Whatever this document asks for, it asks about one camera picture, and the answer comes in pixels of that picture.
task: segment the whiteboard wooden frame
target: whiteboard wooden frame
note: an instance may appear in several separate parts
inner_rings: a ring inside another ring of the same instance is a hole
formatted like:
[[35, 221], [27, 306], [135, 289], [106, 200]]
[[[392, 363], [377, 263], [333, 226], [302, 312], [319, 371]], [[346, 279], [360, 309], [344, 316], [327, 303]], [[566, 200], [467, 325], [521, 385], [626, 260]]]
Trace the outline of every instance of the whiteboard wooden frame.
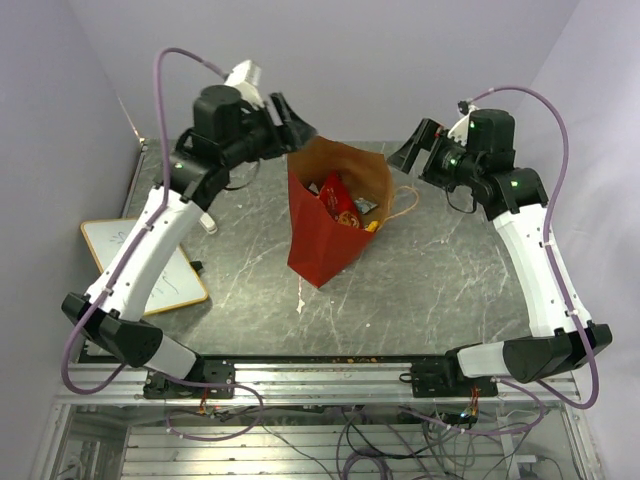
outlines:
[[[135, 221], [137, 220], [137, 217], [112, 218], [112, 219], [108, 219], [108, 220], [89, 220], [89, 221], [83, 222], [80, 225], [80, 231], [82, 232], [82, 236], [84, 237], [84, 240], [87, 243], [87, 246], [89, 247], [89, 251], [91, 252], [91, 256], [93, 257], [93, 260], [96, 262], [96, 265], [98, 266], [98, 270], [100, 270], [100, 273], [104, 272], [105, 267], [102, 265], [102, 262], [100, 262], [98, 254], [95, 251], [95, 249], [93, 247], [93, 244], [91, 243], [91, 240], [89, 238], [89, 234], [87, 233], [85, 227], [87, 225], [96, 224], [96, 223], [122, 222], [122, 221], [128, 221], [128, 220], [133, 221], [135, 223]], [[178, 251], [183, 256], [185, 262], [189, 265], [189, 267], [191, 268], [191, 270], [193, 272], [193, 275], [195, 276], [195, 278], [197, 279], [198, 283], [202, 287], [202, 290], [204, 291], [204, 296], [201, 297], [201, 298], [189, 300], [188, 302], [176, 303], [174, 305], [171, 305], [170, 307], [158, 308], [156, 310], [149, 310], [149, 311], [145, 310], [145, 312], [144, 312], [145, 316], [147, 316], [147, 315], [155, 315], [157, 313], [163, 313], [163, 312], [167, 312], [169, 310], [174, 310], [176, 308], [187, 307], [189, 305], [195, 305], [197, 303], [202, 303], [202, 302], [206, 301], [209, 298], [209, 291], [207, 290], [207, 287], [202, 282], [202, 279], [200, 278], [200, 275], [198, 275], [197, 272], [195, 270], [193, 270], [193, 267], [191, 267], [190, 261], [189, 261], [189, 257], [187, 257], [187, 254], [184, 252], [184, 250], [182, 249], [181, 246], [178, 246]]]

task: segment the red paper bag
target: red paper bag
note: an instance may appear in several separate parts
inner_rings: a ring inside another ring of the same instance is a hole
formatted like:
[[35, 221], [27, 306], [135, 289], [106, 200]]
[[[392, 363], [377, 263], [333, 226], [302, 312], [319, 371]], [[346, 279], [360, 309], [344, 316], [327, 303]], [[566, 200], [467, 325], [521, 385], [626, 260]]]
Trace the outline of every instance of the red paper bag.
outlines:
[[323, 137], [287, 156], [291, 250], [287, 264], [316, 287], [353, 262], [375, 236], [362, 228], [341, 225], [308, 190], [322, 189], [332, 172], [338, 173], [353, 200], [364, 198], [377, 208], [360, 215], [362, 225], [382, 226], [393, 203], [393, 180], [384, 156]]

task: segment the whiteboard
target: whiteboard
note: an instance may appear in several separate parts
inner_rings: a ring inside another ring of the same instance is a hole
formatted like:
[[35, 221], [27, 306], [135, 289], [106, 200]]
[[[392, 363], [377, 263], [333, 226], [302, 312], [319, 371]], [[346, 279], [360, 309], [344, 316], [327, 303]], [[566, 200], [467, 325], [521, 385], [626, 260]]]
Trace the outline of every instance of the whiteboard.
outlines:
[[[96, 220], [81, 225], [82, 234], [100, 272], [115, 258], [136, 220]], [[204, 302], [208, 297], [209, 293], [200, 277], [189, 264], [182, 248], [178, 247], [151, 290], [144, 314], [152, 315]]]

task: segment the black bracket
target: black bracket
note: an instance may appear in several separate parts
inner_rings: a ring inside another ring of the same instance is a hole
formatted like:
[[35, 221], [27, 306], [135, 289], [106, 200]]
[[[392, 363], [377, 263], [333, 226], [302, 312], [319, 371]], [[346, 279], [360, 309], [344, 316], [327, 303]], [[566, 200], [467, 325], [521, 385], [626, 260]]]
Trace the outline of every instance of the black bracket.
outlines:
[[[201, 383], [217, 383], [221, 385], [231, 385], [236, 381], [236, 369], [226, 360], [205, 360], [202, 370], [203, 378]], [[214, 388], [210, 389], [207, 398], [209, 399], [230, 399], [233, 398], [234, 389]], [[201, 398], [204, 393], [203, 388], [185, 387], [168, 380], [164, 375], [157, 372], [149, 372], [143, 388], [144, 398], [148, 400], [175, 400], [179, 398]]]
[[474, 387], [481, 397], [495, 397], [498, 387], [492, 377], [467, 378], [450, 355], [425, 357], [413, 363], [400, 381], [411, 384], [414, 398], [470, 397]]

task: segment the drawing on whiteboard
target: drawing on whiteboard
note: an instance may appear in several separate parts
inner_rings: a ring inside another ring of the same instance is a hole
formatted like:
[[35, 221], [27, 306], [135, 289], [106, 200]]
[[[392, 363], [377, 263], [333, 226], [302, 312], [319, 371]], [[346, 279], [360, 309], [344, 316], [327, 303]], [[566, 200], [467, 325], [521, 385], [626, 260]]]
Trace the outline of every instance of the drawing on whiteboard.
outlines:
[[173, 285], [173, 283], [169, 281], [169, 274], [167, 273], [167, 271], [163, 270], [160, 278], [158, 278], [158, 281], [156, 282], [156, 285], [153, 287], [153, 290], [151, 290], [151, 298], [155, 298], [156, 294], [164, 295], [165, 290], [160, 288], [161, 282], [163, 287], [167, 286], [171, 290], [173, 290], [174, 295], [180, 295], [180, 291]]
[[118, 232], [111, 237], [109, 240], [111, 243], [115, 243], [116, 245], [122, 245], [124, 241], [127, 239], [127, 234], [124, 232]]

